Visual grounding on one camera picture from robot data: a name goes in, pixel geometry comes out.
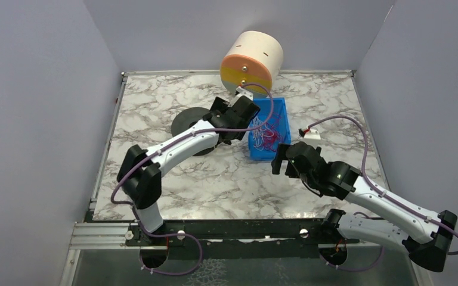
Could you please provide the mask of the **black cable spool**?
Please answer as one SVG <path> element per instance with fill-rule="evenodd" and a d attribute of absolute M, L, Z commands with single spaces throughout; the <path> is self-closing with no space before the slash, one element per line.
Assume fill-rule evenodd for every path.
<path fill-rule="evenodd" d="M 199 120 L 203 120 L 203 115 L 208 111 L 207 108 L 203 107 L 190 107 L 178 113 L 171 123 L 171 135 L 174 140 L 176 140 L 176 137 L 182 137 L 186 134 L 191 135 L 192 130 L 209 128 L 205 123 L 201 127 L 195 127 Z M 168 154 L 176 157 L 177 152 L 180 152 L 180 157 L 189 158 L 191 156 L 207 155 L 214 149 L 213 145 L 209 146 L 206 141 L 201 140 L 201 135 L 197 135 L 177 143 L 168 150 Z"/>

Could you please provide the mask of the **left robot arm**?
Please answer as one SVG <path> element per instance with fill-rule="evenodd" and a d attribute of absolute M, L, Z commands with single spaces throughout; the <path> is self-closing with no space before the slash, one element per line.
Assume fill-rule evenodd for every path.
<path fill-rule="evenodd" d="M 241 96 L 230 103 L 216 97 L 200 120 L 187 122 L 187 129 L 173 138 L 145 149 L 130 147 L 117 174 L 117 187 L 131 199 L 136 218 L 148 233 L 163 225 L 157 204 L 162 195 L 162 178 L 176 165 L 219 144 L 241 140 L 260 108 Z"/>

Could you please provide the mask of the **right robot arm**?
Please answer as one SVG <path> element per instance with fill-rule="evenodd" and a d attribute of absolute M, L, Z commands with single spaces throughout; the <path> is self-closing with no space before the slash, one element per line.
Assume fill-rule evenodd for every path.
<path fill-rule="evenodd" d="M 335 197 L 356 204 L 378 215 L 363 218 L 343 210 L 331 209 L 321 231 L 334 241 L 362 240 L 403 251 L 418 266 L 442 272 L 453 240 L 457 216 L 448 211 L 435 212 L 413 204 L 378 187 L 362 171 L 342 161 L 326 162 L 321 148 L 304 142 L 280 144 L 271 162 L 272 173 L 299 179 L 313 194 Z"/>

